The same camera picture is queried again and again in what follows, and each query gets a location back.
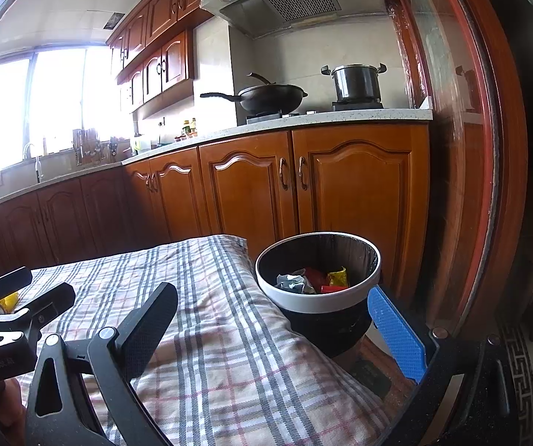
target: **plaid cloth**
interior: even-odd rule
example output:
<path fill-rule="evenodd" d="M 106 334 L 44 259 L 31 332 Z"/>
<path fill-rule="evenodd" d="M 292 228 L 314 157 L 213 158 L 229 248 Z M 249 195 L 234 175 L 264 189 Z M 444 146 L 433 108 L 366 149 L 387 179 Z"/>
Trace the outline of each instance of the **plaid cloth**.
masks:
<path fill-rule="evenodd" d="M 175 445 L 365 445 L 389 422 L 373 393 L 291 331 L 260 291 L 242 238 L 190 239 L 34 271 L 20 304 L 63 281 L 75 305 L 43 337 L 89 338 L 117 326 L 162 281 L 176 286 L 176 317 L 132 381 Z M 24 400 L 31 378 L 20 378 Z M 95 380 L 85 380 L 107 437 L 124 444 Z"/>

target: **black wok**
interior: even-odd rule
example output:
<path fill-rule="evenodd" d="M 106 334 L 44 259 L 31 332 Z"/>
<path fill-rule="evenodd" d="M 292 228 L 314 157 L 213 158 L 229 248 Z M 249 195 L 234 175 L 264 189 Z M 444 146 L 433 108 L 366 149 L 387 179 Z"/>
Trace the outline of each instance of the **black wok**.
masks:
<path fill-rule="evenodd" d="M 248 77 L 261 80 L 265 85 L 244 89 L 236 96 L 220 92 L 200 94 L 200 97 L 221 97 L 231 102 L 239 102 L 252 115 L 289 114 L 300 106 L 307 94 L 296 85 L 272 84 L 261 75 L 251 73 Z"/>

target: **blue gripper pad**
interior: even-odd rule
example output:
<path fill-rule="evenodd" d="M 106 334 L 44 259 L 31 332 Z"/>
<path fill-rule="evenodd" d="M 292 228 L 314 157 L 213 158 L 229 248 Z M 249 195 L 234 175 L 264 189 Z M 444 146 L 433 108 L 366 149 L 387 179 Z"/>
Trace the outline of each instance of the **blue gripper pad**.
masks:
<path fill-rule="evenodd" d="M 369 291 L 367 308 L 402 373 L 419 384 L 427 367 L 423 343 L 380 287 Z"/>

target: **finger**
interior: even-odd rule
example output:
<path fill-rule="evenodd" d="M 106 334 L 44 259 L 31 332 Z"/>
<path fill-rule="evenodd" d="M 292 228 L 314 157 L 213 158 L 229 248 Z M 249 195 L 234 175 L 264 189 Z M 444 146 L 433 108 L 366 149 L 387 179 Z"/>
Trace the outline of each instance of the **finger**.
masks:
<path fill-rule="evenodd" d="M 6 380 L 6 388 L 0 400 L 0 422 L 8 427 L 22 417 L 21 386 L 15 378 Z"/>
<path fill-rule="evenodd" d="M 27 409 L 23 405 L 21 408 L 21 417 L 4 433 L 11 446 L 25 446 L 25 418 L 27 417 Z"/>

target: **white speckled countertop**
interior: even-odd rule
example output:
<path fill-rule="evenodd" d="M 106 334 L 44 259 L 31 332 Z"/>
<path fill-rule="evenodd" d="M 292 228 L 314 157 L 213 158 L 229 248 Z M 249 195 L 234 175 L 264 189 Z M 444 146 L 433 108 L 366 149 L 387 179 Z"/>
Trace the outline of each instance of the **white speckled countertop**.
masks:
<path fill-rule="evenodd" d="M 185 147 L 193 147 L 200 144 L 205 144 L 206 142 L 219 141 L 221 139 L 234 138 L 237 136 L 243 136 L 255 132 L 266 132 L 268 130 L 281 130 L 281 129 L 290 129 L 296 127 L 303 127 L 309 125 L 318 125 L 318 124 L 355 124 L 359 122 L 364 122 L 371 120 L 372 123 L 378 123 L 387 120 L 397 120 L 401 123 L 408 124 L 410 123 L 419 123 L 420 121 L 429 121 L 433 118 L 433 111 L 429 109 L 370 109 L 370 110 L 342 110 L 336 112 L 320 112 L 316 114 L 309 115 L 300 115 L 293 117 L 284 117 L 282 119 L 273 119 L 267 120 L 265 122 L 258 122 L 255 124 L 248 124 L 245 126 L 231 127 L 230 129 L 219 130 L 217 132 L 212 132 L 206 135 L 200 135 L 192 139 L 186 139 L 180 142 L 174 142 L 173 144 L 165 145 L 163 147 L 158 147 L 151 151 L 145 152 L 138 156 L 127 159 L 126 161 L 117 162 L 113 164 L 106 164 L 103 166 L 98 166 L 96 168 L 87 168 L 81 171 L 77 171 L 71 174 L 66 174 L 64 176 L 58 176 L 48 181 L 30 186 L 23 190 L 15 191 L 14 193 L 8 194 L 0 198 L 0 204 L 5 201 L 9 201 L 13 198 L 21 196 L 31 191 L 36 191 L 43 187 L 57 184 L 62 181 L 71 180 L 90 174 L 92 172 L 104 171 L 111 168 L 116 168 L 119 166 L 128 165 L 137 161 L 142 161 L 144 159 L 152 158 L 153 156 L 158 156 L 164 153 L 173 152 L 178 149 L 184 149 Z"/>

